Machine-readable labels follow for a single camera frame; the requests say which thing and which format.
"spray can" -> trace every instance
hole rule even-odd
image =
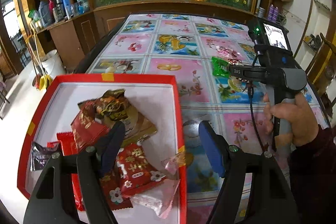
[[[273,15],[272,15],[272,22],[275,23],[275,22],[277,21],[278,14],[279,14],[279,9],[278,9],[278,7],[275,7],[275,9],[274,9],[274,13],[273,13]]]
[[[272,21],[273,13],[274,13],[274,6],[273,6],[273,4],[272,4],[272,5],[269,7],[269,10],[268,10],[268,16],[267,16],[267,20],[268,20],[268,21]]]

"white floor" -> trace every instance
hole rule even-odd
[[[45,93],[32,87],[34,76],[30,62],[20,75],[6,81],[10,104],[0,111],[0,199],[19,223],[23,223],[28,200],[16,187],[17,168],[28,126]]]

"table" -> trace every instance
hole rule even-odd
[[[245,152],[261,154],[249,108],[245,84],[233,78],[214,77],[211,57],[239,59],[251,64],[255,57],[247,26],[216,18],[176,14],[133,14],[112,30],[80,63],[76,72],[147,73],[175,75],[182,109],[188,178],[188,222],[206,222],[222,179],[211,169],[198,136],[198,123],[208,120],[215,132]],[[262,102],[265,88],[254,83],[253,109],[266,149]],[[305,98],[322,128],[328,127],[319,101],[309,85]],[[285,159],[278,163],[289,181]],[[251,186],[245,178],[240,211],[244,216]]]

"blue bottle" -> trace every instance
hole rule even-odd
[[[53,18],[49,11],[49,3],[45,0],[41,0],[40,2],[39,16],[42,20],[42,25],[44,28],[53,23]]]
[[[68,19],[71,18],[71,4],[70,4],[70,0],[63,0],[63,5],[64,5],[64,10],[65,13],[67,14]]]
[[[269,10],[268,10],[268,16],[267,16],[267,20],[268,20],[268,21],[272,21],[273,13],[274,13],[274,6],[273,6],[273,4],[272,4],[272,5],[269,7]]]

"wooden shelf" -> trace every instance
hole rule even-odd
[[[316,6],[318,9],[322,10],[323,12],[327,13],[328,15],[331,14],[331,10],[328,6],[326,6],[325,4],[319,2],[318,0],[314,0]]]

